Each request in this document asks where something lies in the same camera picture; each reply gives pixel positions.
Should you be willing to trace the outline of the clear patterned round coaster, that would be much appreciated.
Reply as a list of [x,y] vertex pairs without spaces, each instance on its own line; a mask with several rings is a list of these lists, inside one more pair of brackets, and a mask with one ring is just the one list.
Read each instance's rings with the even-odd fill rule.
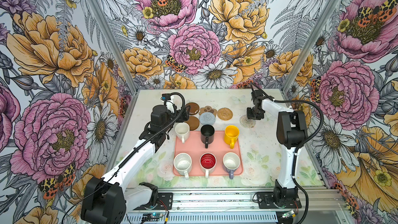
[[256,121],[249,119],[246,115],[243,115],[240,117],[239,123],[242,127],[247,128],[247,129],[254,128],[256,125]]

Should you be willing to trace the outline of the woven rattan round coaster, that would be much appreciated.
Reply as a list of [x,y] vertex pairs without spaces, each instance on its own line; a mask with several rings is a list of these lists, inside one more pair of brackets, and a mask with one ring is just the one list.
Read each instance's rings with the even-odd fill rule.
[[229,108],[223,107],[218,110],[217,116],[223,121],[228,121],[233,118],[233,112]]

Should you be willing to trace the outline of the dark brown round coaster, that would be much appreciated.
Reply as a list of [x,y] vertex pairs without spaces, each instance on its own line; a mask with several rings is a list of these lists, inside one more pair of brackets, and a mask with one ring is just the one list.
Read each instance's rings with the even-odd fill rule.
[[194,116],[194,115],[198,114],[200,111],[199,105],[195,102],[190,102],[190,103],[186,104],[185,108],[190,116]]

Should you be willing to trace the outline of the grey round felt coaster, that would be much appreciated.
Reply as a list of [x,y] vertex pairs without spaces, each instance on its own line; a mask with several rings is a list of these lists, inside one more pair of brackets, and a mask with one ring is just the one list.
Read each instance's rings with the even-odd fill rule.
[[213,125],[216,122],[216,116],[213,113],[205,112],[200,115],[199,121],[202,125]]

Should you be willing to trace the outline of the brown paw shaped coaster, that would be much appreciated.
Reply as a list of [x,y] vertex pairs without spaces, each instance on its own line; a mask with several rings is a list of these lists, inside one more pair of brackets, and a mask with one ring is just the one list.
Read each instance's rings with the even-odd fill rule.
[[202,115],[204,113],[212,113],[215,117],[217,116],[217,110],[211,106],[201,107],[199,115]]

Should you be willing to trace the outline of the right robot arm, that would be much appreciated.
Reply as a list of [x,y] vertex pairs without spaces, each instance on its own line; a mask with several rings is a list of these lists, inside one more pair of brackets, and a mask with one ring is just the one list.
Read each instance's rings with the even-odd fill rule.
[[298,198],[299,187],[295,181],[295,170],[301,147],[308,138],[305,116],[302,111],[278,102],[261,89],[252,89],[251,99],[254,106],[247,108],[248,119],[262,120],[265,113],[277,118],[276,138],[283,150],[272,202],[278,207],[284,207]]

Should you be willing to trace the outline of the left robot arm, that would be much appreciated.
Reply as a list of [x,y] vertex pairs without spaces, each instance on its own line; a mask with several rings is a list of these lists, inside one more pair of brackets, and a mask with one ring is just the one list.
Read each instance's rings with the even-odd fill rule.
[[152,158],[176,123],[189,119],[186,101],[181,93],[164,93],[163,104],[152,109],[150,121],[145,125],[133,149],[101,178],[92,177],[85,188],[80,217],[91,224],[119,224],[125,215],[137,208],[156,207],[158,187],[140,183],[127,192],[130,181]]

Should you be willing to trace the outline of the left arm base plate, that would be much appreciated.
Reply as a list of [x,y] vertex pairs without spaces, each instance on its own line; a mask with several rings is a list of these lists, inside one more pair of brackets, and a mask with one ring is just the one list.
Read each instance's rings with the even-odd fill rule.
[[171,192],[158,193],[158,202],[155,203],[155,205],[147,205],[147,206],[142,205],[140,207],[137,207],[135,209],[135,211],[138,211],[138,210],[140,210],[140,211],[141,210],[148,210],[148,211],[165,210],[164,206],[161,203],[159,203],[159,201],[162,201],[165,204],[166,209],[168,211],[170,211],[172,209],[172,206],[173,206],[173,196],[174,196],[174,194],[171,193]]

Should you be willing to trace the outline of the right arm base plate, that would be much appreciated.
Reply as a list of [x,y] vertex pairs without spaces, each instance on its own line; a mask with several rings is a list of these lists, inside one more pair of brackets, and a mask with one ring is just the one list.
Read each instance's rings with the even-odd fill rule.
[[260,191],[255,194],[255,202],[260,209],[301,209],[302,204],[299,198],[281,198],[274,196],[273,192]]

